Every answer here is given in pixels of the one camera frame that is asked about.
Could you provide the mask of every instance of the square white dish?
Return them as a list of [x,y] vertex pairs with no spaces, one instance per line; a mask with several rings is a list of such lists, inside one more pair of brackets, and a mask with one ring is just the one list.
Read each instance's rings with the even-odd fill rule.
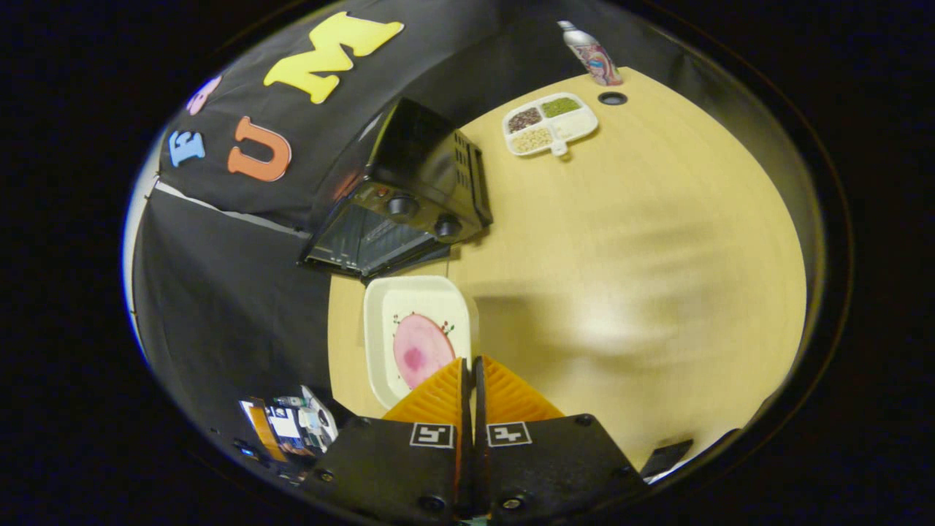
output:
[[439,327],[447,322],[452,327],[447,336],[454,357],[466,359],[470,366],[471,341],[477,340],[477,307],[451,281],[442,276],[373,280],[364,293],[364,348],[370,388],[387,409],[411,392],[396,366],[393,337],[395,322],[413,313]]

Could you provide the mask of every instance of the toaster oven glass door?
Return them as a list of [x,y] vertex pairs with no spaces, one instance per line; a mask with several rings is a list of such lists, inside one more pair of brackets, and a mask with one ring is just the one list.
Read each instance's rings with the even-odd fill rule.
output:
[[427,232],[394,223],[351,202],[341,208],[311,248],[309,257],[367,277],[435,243]]

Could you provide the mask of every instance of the green seeds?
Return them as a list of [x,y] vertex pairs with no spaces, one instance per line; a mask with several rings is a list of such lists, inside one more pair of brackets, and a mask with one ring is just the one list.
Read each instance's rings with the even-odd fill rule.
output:
[[546,102],[542,105],[542,112],[545,113],[546,117],[554,117],[555,115],[561,115],[562,113],[568,113],[569,111],[577,110],[580,108],[577,102],[571,100],[570,98],[563,96],[562,98],[557,98]]

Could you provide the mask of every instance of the white tray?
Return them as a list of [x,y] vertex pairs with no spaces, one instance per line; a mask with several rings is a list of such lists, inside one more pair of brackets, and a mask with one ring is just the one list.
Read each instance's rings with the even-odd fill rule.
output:
[[415,312],[439,327],[447,321],[455,358],[470,367],[471,339],[477,340],[478,316],[474,301],[441,276],[402,276],[370,282],[364,293],[364,348],[370,387],[387,409],[411,392],[399,374],[393,356],[393,335],[398,320]]
[[[577,110],[555,115],[554,117],[546,117],[545,112],[542,111],[542,104],[562,97],[570,98],[571,100],[577,102],[581,107]],[[517,113],[529,110],[530,108],[535,108],[542,120],[519,131],[510,133],[510,119],[512,119],[513,116]],[[559,137],[558,128],[562,127],[563,124],[571,123],[573,121],[579,122],[574,126],[572,133],[568,134],[566,137]],[[548,130],[549,135],[552,137],[551,143],[545,144],[533,150],[529,150],[528,152],[519,152],[513,148],[514,139],[528,131],[539,128],[545,128]],[[514,110],[510,110],[510,112],[507,113],[505,117],[503,117],[503,137],[507,141],[507,148],[512,154],[521,156],[532,155],[533,153],[539,153],[548,149],[551,149],[552,153],[555,155],[564,155],[568,152],[569,142],[572,142],[575,139],[580,139],[585,135],[593,132],[595,129],[597,129],[597,116],[587,104],[584,104],[584,101],[581,100],[580,97],[568,92],[561,92],[538,98],[528,104],[523,104],[523,106],[520,106]]]

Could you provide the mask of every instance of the toaster oven knob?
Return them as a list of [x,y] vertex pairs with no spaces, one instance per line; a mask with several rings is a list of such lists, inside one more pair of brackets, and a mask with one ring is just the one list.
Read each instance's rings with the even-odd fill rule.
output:
[[396,196],[386,203],[390,219],[397,223],[406,223],[419,211],[419,201],[408,196]]
[[453,217],[440,217],[439,221],[435,223],[435,235],[441,242],[455,242],[460,233],[461,223],[458,223],[458,220]]

